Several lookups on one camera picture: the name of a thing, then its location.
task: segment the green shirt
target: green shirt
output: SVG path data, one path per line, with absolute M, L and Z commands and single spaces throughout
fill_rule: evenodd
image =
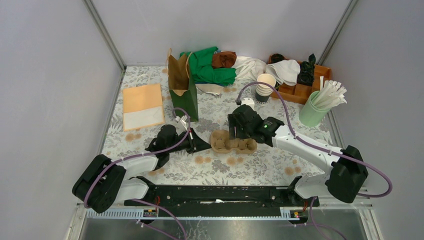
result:
M 236 79 L 235 68 L 212 68 L 212 57 L 216 50 L 218 48 L 213 46 L 191 54 L 188 59 L 188 66 L 190 67 L 191 78 L 194 79 L 195 83 L 220 84 L 223 86 L 234 83 Z M 188 56 L 190 52 L 182 52 L 179 56 L 181 57 L 183 54 Z

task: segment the envelope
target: envelope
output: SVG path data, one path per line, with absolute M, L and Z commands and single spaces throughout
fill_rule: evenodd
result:
M 124 131 L 165 123 L 159 83 L 125 88 L 122 95 Z

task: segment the gray floor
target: gray floor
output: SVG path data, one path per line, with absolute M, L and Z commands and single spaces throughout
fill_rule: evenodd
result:
M 349 210 L 314 210 L 319 224 L 332 226 L 348 240 L 366 240 L 358 212 Z M 266 220 L 190 220 L 182 221 L 189 240 L 321 240 L 314 226 L 296 227 L 288 221 Z M 152 226 L 183 239 L 173 220 L 156 220 Z M 332 240 L 342 238 L 335 232 L 323 230 Z M 86 218 L 80 240 L 169 240 L 170 238 L 146 227 L 140 228 L 134 220 Z

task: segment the light green cup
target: light green cup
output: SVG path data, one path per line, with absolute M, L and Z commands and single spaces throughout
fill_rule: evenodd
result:
M 331 109 L 321 109 L 312 104 L 311 101 L 317 96 L 319 92 L 320 91 L 314 91 L 307 99 L 307 102 L 303 106 L 302 110 L 300 110 L 299 120 L 307 127 L 315 127 L 318 125 Z

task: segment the wooden organizer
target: wooden organizer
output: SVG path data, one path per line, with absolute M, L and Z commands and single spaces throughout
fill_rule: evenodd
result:
M 313 73 L 313 83 L 312 86 L 306 86 L 302 84 L 296 84 L 294 86 L 289 86 L 285 83 L 279 86 L 278 92 L 281 94 L 282 98 L 286 101 L 305 104 L 308 101 L 311 93 L 320 90 L 320 76 L 324 76 L 324 82 L 326 80 L 331 80 L 332 70 L 329 67 L 320 66 L 315 64 L 315 71 Z M 272 98 L 278 98 L 278 95 L 275 92 L 271 93 Z

